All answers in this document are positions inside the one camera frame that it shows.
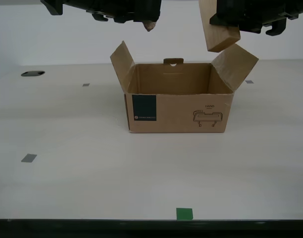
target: green tape marker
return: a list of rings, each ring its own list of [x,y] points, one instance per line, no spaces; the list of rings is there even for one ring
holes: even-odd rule
[[[190,221],[193,219],[192,208],[176,208],[177,221]]]

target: gray tape marker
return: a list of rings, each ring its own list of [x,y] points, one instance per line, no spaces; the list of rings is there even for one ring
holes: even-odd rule
[[[31,163],[36,158],[37,155],[27,154],[24,159],[22,159],[22,162],[24,163]]]

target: printed gripper illustration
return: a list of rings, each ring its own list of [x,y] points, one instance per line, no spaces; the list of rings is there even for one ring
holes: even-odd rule
[[[212,127],[215,127],[215,125],[218,122],[221,122],[223,120],[222,113],[204,113],[202,110],[199,110],[193,112],[193,115],[194,115],[193,121],[197,122],[199,124],[199,127],[202,127],[201,122],[207,122],[207,121],[214,122]]]

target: black cable hole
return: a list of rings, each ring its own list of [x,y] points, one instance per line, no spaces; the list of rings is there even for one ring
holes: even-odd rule
[[[36,77],[41,76],[45,73],[45,71],[28,71],[21,74],[22,77]]]

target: white wall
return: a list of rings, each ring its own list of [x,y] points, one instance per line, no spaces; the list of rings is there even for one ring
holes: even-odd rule
[[[140,23],[102,23],[82,10],[65,6],[63,16],[51,16],[41,5],[0,6],[0,67],[19,65],[107,63],[122,40],[135,61],[183,57],[212,60],[208,53],[198,1],[163,1],[156,28]],[[288,21],[281,36],[242,33],[240,45],[260,59],[303,59],[303,15]]]

